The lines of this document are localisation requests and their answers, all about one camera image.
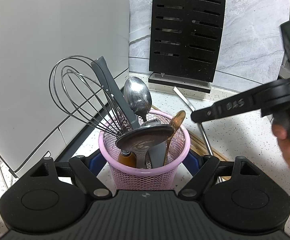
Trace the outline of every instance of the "wooden spoon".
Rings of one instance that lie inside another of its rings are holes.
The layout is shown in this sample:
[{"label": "wooden spoon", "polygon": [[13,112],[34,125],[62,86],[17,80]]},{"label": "wooden spoon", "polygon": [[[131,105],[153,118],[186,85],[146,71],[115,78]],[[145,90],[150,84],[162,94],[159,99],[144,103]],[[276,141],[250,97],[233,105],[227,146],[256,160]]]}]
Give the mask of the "wooden spoon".
[{"label": "wooden spoon", "polygon": [[174,133],[167,139],[166,152],[165,152],[165,158],[164,158],[164,165],[167,164],[167,156],[168,156],[168,149],[169,149],[169,146],[170,146],[170,142],[171,142],[173,136],[175,135],[175,133],[177,132],[177,130],[182,125],[185,117],[186,117],[186,112],[184,110],[181,110],[169,122],[169,125],[174,127]]}]

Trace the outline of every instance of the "utensil holder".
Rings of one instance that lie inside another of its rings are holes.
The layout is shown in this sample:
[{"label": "utensil holder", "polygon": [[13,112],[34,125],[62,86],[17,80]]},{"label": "utensil holder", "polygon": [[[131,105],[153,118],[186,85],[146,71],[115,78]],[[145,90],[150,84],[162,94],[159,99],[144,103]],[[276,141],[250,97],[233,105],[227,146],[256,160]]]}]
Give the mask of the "utensil holder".
[{"label": "utensil holder", "polygon": [[[150,110],[147,120],[158,118],[161,123],[169,123],[172,116],[161,111]],[[168,151],[169,164],[155,169],[136,169],[117,161],[120,149],[115,145],[116,138],[100,132],[98,143],[101,154],[108,161],[116,189],[125,190],[169,190],[178,165],[185,159],[190,148],[190,137],[185,126],[173,137]]]}]

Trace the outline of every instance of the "orange handle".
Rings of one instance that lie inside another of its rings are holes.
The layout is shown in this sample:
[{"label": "orange handle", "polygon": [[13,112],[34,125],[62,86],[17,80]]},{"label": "orange handle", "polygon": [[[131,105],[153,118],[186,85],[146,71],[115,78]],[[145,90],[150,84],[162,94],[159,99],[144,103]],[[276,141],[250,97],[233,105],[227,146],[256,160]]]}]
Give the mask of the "orange handle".
[{"label": "orange handle", "polygon": [[127,157],[123,156],[122,154],[119,154],[117,161],[128,167],[136,168],[136,156],[134,153],[131,153]]}]

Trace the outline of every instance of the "black mount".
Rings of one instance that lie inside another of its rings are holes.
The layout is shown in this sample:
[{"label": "black mount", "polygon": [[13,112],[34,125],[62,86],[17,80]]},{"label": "black mount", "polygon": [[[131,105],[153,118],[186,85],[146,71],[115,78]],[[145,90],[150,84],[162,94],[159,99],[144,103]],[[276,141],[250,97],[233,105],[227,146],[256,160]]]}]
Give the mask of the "black mount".
[{"label": "black mount", "polygon": [[[220,162],[190,152],[199,171],[188,166],[194,176],[178,196],[119,190],[115,197],[91,172],[102,158],[43,158],[0,199],[10,229],[1,239],[290,239],[282,231],[289,196],[243,156]],[[231,179],[215,184],[218,176]]]}]

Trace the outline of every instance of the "stainless steel spoon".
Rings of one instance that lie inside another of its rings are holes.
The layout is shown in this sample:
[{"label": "stainless steel spoon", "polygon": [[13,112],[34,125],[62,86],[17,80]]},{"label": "stainless steel spoon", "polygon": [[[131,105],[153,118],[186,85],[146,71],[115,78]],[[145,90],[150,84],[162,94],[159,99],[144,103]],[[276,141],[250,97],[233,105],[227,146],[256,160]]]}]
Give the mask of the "stainless steel spoon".
[{"label": "stainless steel spoon", "polygon": [[152,97],[145,83],[138,77],[127,79],[124,86],[124,98],[131,110],[146,122],[146,114],[152,107]]},{"label": "stainless steel spoon", "polygon": [[145,125],[122,135],[116,141],[116,146],[121,150],[135,153],[136,168],[143,169],[148,149],[165,141],[173,132],[174,128],[169,124]]},{"label": "stainless steel spoon", "polygon": [[145,125],[149,125],[149,124],[154,124],[154,123],[161,123],[161,121],[159,119],[152,119],[152,120],[148,120],[146,122],[143,122],[141,126],[145,126]]}]

